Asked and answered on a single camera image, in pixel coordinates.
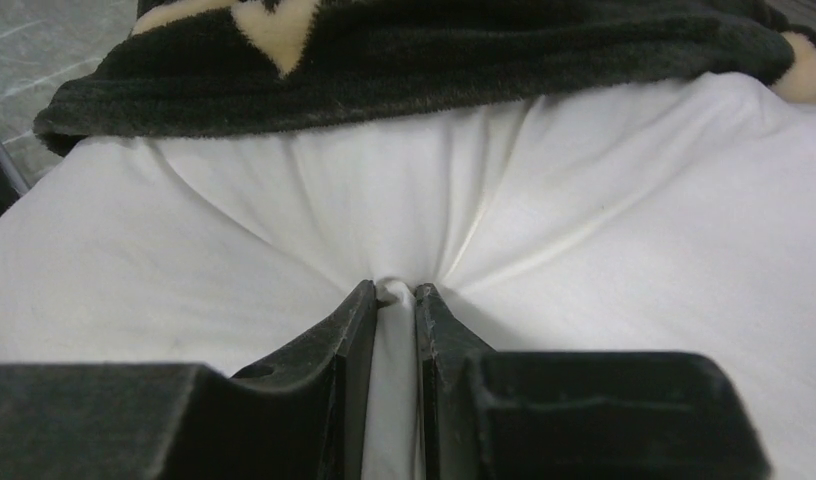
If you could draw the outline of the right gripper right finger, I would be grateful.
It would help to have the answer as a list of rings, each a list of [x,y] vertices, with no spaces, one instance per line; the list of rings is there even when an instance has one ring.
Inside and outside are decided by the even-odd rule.
[[[688,352],[497,351],[431,284],[415,309],[429,479],[767,479],[730,379]]]

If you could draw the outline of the white pillow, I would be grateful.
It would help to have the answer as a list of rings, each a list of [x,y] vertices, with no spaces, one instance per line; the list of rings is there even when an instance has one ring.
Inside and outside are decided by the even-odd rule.
[[[413,292],[496,349],[682,350],[816,479],[816,107],[751,78],[91,138],[0,219],[0,362],[232,374],[383,289],[363,477],[418,479]]]

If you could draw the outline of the black floral pillowcase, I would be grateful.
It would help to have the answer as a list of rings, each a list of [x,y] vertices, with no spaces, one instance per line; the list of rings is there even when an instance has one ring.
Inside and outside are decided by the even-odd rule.
[[[231,137],[741,73],[816,105],[816,33],[763,1],[144,1],[34,133]]]

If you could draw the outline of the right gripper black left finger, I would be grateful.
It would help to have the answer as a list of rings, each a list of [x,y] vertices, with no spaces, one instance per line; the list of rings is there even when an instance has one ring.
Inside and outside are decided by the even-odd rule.
[[[0,479],[357,479],[376,329],[364,281],[233,376],[0,364]]]

